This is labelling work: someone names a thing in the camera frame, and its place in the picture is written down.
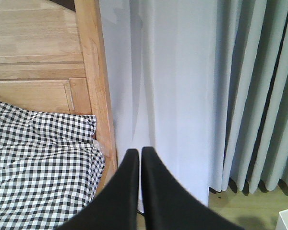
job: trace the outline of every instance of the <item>bed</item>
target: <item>bed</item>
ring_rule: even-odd
[[[64,200],[65,206],[72,206],[75,200],[79,205],[69,213],[66,209],[62,219],[70,218],[79,207],[90,202],[95,190],[100,192],[117,169],[99,4],[97,0],[75,0],[74,6],[75,12],[48,0],[0,0],[1,178],[5,170],[10,176],[9,182],[16,178],[15,182],[24,184],[31,175],[42,187],[37,187],[33,193],[38,190],[41,196],[45,196],[45,172],[58,170],[56,175],[62,175],[58,176],[60,182],[57,184],[61,186],[64,175],[71,173],[70,179],[75,179],[73,170],[79,168],[71,169],[71,162],[77,167],[83,167],[82,162],[86,162],[89,166],[80,171],[89,185],[73,187],[73,190],[80,191],[73,201],[64,198],[67,199]],[[10,124],[13,124],[13,137],[17,133],[16,139],[23,144],[21,147],[14,147],[10,140]],[[59,156],[58,147],[60,151],[66,151],[61,151],[61,156],[54,161],[54,155]],[[27,166],[24,161],[32,159],[32,156],[25,155],[28,149],[33,149],[34,157],[39,159],[35,163],[31,161],[30,166],[35,169],[15,167],[17,170],[14,170],[11,165],[15,162]],[[14,153],[12,161],[8,153]],[[16,185],[6,185],[5,188],[9,193],[19,189]],[[22,191],[22,195],[31,195],[31,192]],[[8,202],[8,198],[5,202],[2,197],[0,208],[9,210]],[[39,200],[29,198],[25,205],[30,207],[34,202]],[[13,218],[17,224],[9,222],[2,211],[6,221],[0,229],[55,228],[47,223],[47,218],[50,222],[62,223],[52,211],[45,219],[41,215],[36,219],[36,213],[28,212],[29,224],[16,221],[23,216],[11,213],[15,214]]]

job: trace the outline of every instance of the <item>floor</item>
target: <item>floor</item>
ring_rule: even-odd
[[[274,191],[267,191],[263,184],[254,194],[246,187],[237,191],[233,182],[221,193],[209,192],[209,207],[245,230],[275,230],[278,213],[288,209],[288,188],[280,182]],[[138,230],[145,230],[145,220],[137,216]]]
[[[145,220],[144,220],[144,216],[143,215],[138,214],[136,221],[138,223],[137,230],[146,230],[146,228],[145,228]]]

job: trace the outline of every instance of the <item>wooden headboard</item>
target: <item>wooden headboard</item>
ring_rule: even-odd
[[[0,101],[28,110],[95,114],[108,156],[99,186],[117,168],[99,3],[76,13],[48,0],[0,0]]]

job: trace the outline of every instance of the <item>checkered pillow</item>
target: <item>checkered pillow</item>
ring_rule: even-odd
[[[0,229],[54,229],[92,201],[105,164],[95,124],[0,102]]]

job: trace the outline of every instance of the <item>curtain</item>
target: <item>curtain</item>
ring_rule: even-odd
[[[232,50],[222,185],[288,185],[288,0],[243,1]]]
[[[100,8],[119,162],[154,146],[204,204],[230,177],[288,184],[288,0]]]

